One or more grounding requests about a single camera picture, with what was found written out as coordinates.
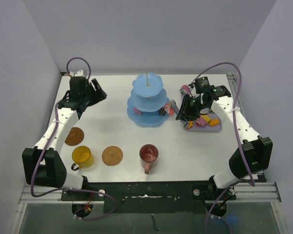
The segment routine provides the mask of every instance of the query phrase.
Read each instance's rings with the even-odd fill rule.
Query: round coaster
[[[123,151],[117,146],[109,146],[102,153],[102,160],[107,166],[115,166],[123,159]]]
[[[65,143],[70,146],[78,145],[84,139],[84,132],[80,128],[72,128],[65,140]]]

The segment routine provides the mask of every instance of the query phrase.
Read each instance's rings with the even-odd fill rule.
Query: white table
[[[211,84],[225,85],[230,90],[226,75],[207,76]],[[88,177],[89,182],[208,180],[228,166],[237,143],[225,128],[219,133],[188,132],[175,120],[175,115],[155,128],[140,127],[130,120],[126,113],[127,99],[136,77],[91,76],[90,79],[98,80],[107,98],[88,107],[75,125],[84,132],[80,145],[90,148],[95,156],[90,168],[79,169],[75,173]],[[162,75],[167,97],[174,99],[180,107],[179,89],[195,77]],[[56,101],[63,98],[69,89],[69,79],[67,76],[62,77]],[[153,144],[159,150],[158,164],[148,175],[144,173],[139,157],[139,150],[145,144]],[[124,157],[120,164],[107,166],[102,161],[102,152],[112,145],[120,147]],[[70,171],[73,163],[71,155],[76,147],[64,144],[60,153],[64,165]]]

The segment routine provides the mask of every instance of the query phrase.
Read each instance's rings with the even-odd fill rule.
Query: cable
[[[85,61],[83,58],[80,58],[80,57],[71,58],[71,59],[68,61],[68,63],[67,63],[67,66],[66,66],[67,68],[68,68],[68,64],[70,63],[70,61],[72,61],[72,60],[74,60],[74,59],[81,59],[81,60]],[[85,61],[85,62],[87,63],[87,65],[88,65],[88,67],[89,67],[89,76],[88,76],[88,78],[87,78],[87,79],[89,79],[89,78],[90,78],[90,75],[91,75],[91,68],[90,68],[90,65],[88,64],[88,62],[87,62],[87,61]],[[66,92],[64,98],[67,98],[67,97],[68,97],[68,92]],[[44,146],[44,148],[43,148],[43,150],[42,150],[42,152],[41,152],[41,154],[40,154],[38,160],[37,160],[37,164],[36,164],[36,166],[35,166],[35,169],[34,169],[34,172],[33,172],[32,178],[31,178],[31,181],[30,181],[30,193],[31,193],[31,195],[32,195],[33,197],[41,197],[41,196],[44,196],[44,195],[47,195],[47,194],[49,194],[49,193],[52,193],[52,192],[55,192],[55,191],[59,191],[59,190],[62,190],[62,191],[65,190],[65,191],[85,192],[85,193],[92,193],[92,194],[100,194],[100,195],[103,195],[103,196],[106,196],[106,197],[112,199],[112,200],[114,201],[114,203],[115,203],[115,207],[114,207],[110,212],[108,212],[108,213],[106,213],[106,214],[104,214],[104,215],[101,215],[101,216],[99,216],[99,217],[95,217],[95,218],[81,218],[81,217],[78,217],[78,218],[81,219],[81,220],[96,220],[96,219],[100,219],[100,218],[106,217],[106,216],[110,215],[111,213],[113,213],[113,212],[117,209],[117,202],[116,202],[116,200],[115,200],[112,196],[110,196],[110,195],[108,195],[108,194],[101,193],[101,192],[97,192],[97,191],[92,191],[92,190],[84,190],[84,189],[63,189],[63,188],[52,189],[52,190],[50,190],[50,191],[48,191],[48,192],[45,192],[45,193],[42,193],[42,194],[39,194],[39,195],[35,194],[35,192],[34,192],[35,178],[36,178],[36,174],[37,174],[37,171],[38,171],[39,165],[40,165],[40,163],[41,163],[41,161],[42,161],[42,158],[43,158],[43,155],[44,155],[46,149],[48,148],[48,146],[49,146],[51,140],[53,139],[53,137],[54,137],[54,135],[55,135],[55,133],[56,133],[58,127],[59,127],[58,105],[59,105],[60,102],[61,102],[61,100],[58,101],[58,102],[55,104],[55,106],[54,106],[54,112],[55,112],[55,127],[54,127],[54,129],[53,129],[53,131],[52,131],[52,133],[51,133],[51,136],[50,136],[49,139],[47,140],[47,142],[46,142],[46,144],[45,144],[45,146]]]
[[[219,211],[226,204],[226,202],[231,200],[232,198],[233,198],[232,195],[230,197],[228,197],[228,198],[225,198],[224,201],[218,207],[215,208],[215,210]]]
[[[203,197],[202,197],[201,195],[199,195],[199,198],[200,198],[201,201],[203,202],[203,204],[204,204],[206,210],[208,210],[207,205],[206,205],[206,202],[205,202],[205,200],[203,199]]]
[[[207,72],[208,70],[210,70],[210,69],[212,69],[212,68],[214,68],[214,67],[217,67],[217,66],[223,65],[223,64],[228,64],[228,65],[233,66],[233,67],[237,70],[237,72],[238,72],[238,74],[239,74],[239,85],[238,85],[238,89],[237,89],[237,92],[236,92],[236,96],[235,96],[235,98],[234,98],[234,100],[233,100],[233,107],[232,107],[232,108],[235,108],[235,107],[236,107],[236,103],[237,103],[237,101],[238,101],[238,97],[239,97],[240,91],[241,91],[242,75],[241,75],[241,71],[240,71],[240,69],[239,69],[234,63],[232,63],[232,62],[221,62],[221,63],[218,63],[218,64],[216,64],[216,65],[213,65],[213,66],[211,66],[211,67],[205,69],[204,71],[202,71],[202,72],[201,72],[201,73],[200,73],[200,74],[199,74],[199,75],[198,75],[198,76],[192,81],[192,84],[195,82],[195,80],[196,80],[197,78],[199,78],[202,74],[204,74],[204,73]],[[249,167],[249,165],[248,165],[248,163],[247,163],[247,161],[246,161],[246,158],[245,158],[245,155],[244,155],[244,152],[243,152],[243,149],[242,149],[242,145],[241,145],[241,142],[240,142],[240,136],[239,136],[239,132],[238,132],[237,124],[236,124],[235,110],[232,112],[232,115],[233,115],[233,127],[234,127],[235,137],[236,137],[236,140],[237,140],[237,143],[238,143],[238,148],[239,148],[239,151],[240,151],[241,158],[242,158],[242,160],[243,160],[244,166],[245,166],[245,168],[246,168],[246,170],[247,170],[247,172],[248,172],[248,175],[249,175],[251,181],[249,182],[249,181],[244,180],[244,179],[243,179],[243,180],[239,180],[239,181],[237,181],[236,183],[234,183],[234,184],[232,184],[232,185],[230,185],[230,186],[228,186],[227,188],[224,189],[224,191],[219,195],[219,197],[218,197],[218,198],[215,200],[215,202],[212,204],[210,210],[208,211],[208,213],[207,213],[207,215],[206,215],[206,219],[205,219],[205,233],[206,233],[206,234],[207,234],[207,223],[208,223],[208,219],[209,219],[209,215],[210,215],[211,211],[213,210],[213,208],[215,207],[215,205],[217,204],[217,202],[219,201],[219,199],[220,199],[220,198],[226,193],[226,191],[227,191],[231,186],[234,186],[234,185],[238,184],[238,183],[241,182],[241,181],[247,182],[247,183],[249,183],[249,184],[250,184],[251,186],[253,186],[253,187],[255,186],[254,178],[253,178],[253,176],[252,176],[252,173],[251,173],[250,167]],[[219,218],[222,219],[222,220],[227,224],[230,233],[232,233],[232,230],[231,230],[231,227],[230,227],[229,223],[228,223],[225,219],[223,219],[223,218],[221,218],[221,217],[219,217]]]
[[[87,204],[85,204],[85,206],[84,206],[84,209],[85,209],[85,210],[89,210],[89,211],[91,211],[91,209],[90,209],[90,207],[89,207],[89,204],[90,204],[90,202],[92,201],[92,199],[93,199],[93,194],[90,195],[89,201],[87,202]]]
[[[208,70],[214,68],[214,67],[217,67],[217,66],[220,66],[220,65],[223,65],[223,64],[228,64],[228,65],[231,65],[233,66],[238,74],[239,74],[239,85],[238,85],[238,89],[237,89],[237,92],[236,92],[236,96],[233,100],[233,107],[232,108],[235,108],[236,107],[236,103],[238,101],[238,97],[239,97],[239,94],[240,94],[240,91],[241,91],[241,85],[242,85],[242,75],[241,75],[241,71],[240,69],[232,62],[221,62],[221,63],[218,63],[216,65],[213,65],[207,69],[205,69],[203,72],[201,72],[193,81],[192,83],[197,79],[199,78],[202,74],[204,74],[205,72],[207,72]],[[243,149],[242,149],[242,145],[241,145],[241,142],[240,142],[240,136],[239,136],[239,132],[238,132],[238,128],[237,128],[237,125],[236,125],[236,115],[235,115],[235,110],[232,112],[232,115],[233,115],[233,127],[234,127],[234,132],[235,132],[235,137],[236,137],[236,140],[238,142],[238,148],[239,148],[239,151],[240,151],[240,154],[241,154],[241,158],[243,160],[243,163],[244,163],[244,166],[248,172],[248,175],[251,179],[251,186],[255,186],[255,181],[253,179],[253,176],[252,176],[252,173],[251,173],[251,170],[250,170],[250,167],[248,165],[248,162],[246,161],[246,158],[245,158],[245,155],[244,155],[244,152],[243,152]]]
[[[73,60],[75,60],[75,59],[80,59],[80,60],[84,61],[84,62],[87,64],[88,69],[89,69],[89,75],[88,75],[87,79],[90,79],[90,76],[91,76],[91,67],[90,67],[89,63],[88,63],[84,58],[82,58],[82,57],[73,57],[73,58],[71,58],[71,59],[67,62],[67,64],[66,64],[66,71],[67,71],[68,75],[69,75],[70,77],[72,77],[72,76],[69,74],[68,65],[70,64],[71,61],[73,61]]]
[[[84,221],[98,220],[98,219],[100,219],[100,218],[104,218],[104,217],[106,217],[106,216],[112,214],[112,213],[116,210],[116,208],[117,208],[117,201],[115,200],[115,198],[113,198],[112,196],[110,196],[110,195],[108,195],[108,194],[104,194],[104,193],[97,192],[97,191],[92,191],[92,190],[85,190],[85,189],[70,189],[70,191],[84,192],[84,193],[93,193],[93,194],[102,194],[102,195],[104,195],[104,196],[110,198],[110,199],[115,203],[115,206],[114,206],[114,208],[113,208],[111,211],[109,211],[108,213],[103,214],[103,215],[101,215],[101,216],[94,217],[94,218],[81,218],[81,217],[78,217],[78,216],[77,216],[77,213],[78,213],[79,211],[81,211],[81,210],[84,209],[84,207],[82,207],[82,208],[78,209],[78,210],[74,213],[74,215],[76,215],[80,220],[84,220]]]

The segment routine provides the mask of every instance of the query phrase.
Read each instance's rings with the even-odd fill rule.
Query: yellow mug
[[[94,156],[90,149],[86,146],[78,146],[72,153],[73,165],[71,169],[76,171],[80,168],[90,167],[94,162]]]

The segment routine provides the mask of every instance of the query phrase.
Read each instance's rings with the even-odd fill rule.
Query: gray wall
[[[82,56],[96,73],[193,74],[222,61],[240,65],[276,0],[23,2],[61,71]]]
[[[293,234],[293,0],[278,0],[242,65],[242,103],[250,123],[274,145],[269,181],[277,181]]]
[[[0,0],[0,234],[24,185],[21,154],[46,130],[59,70],[21,0]]]

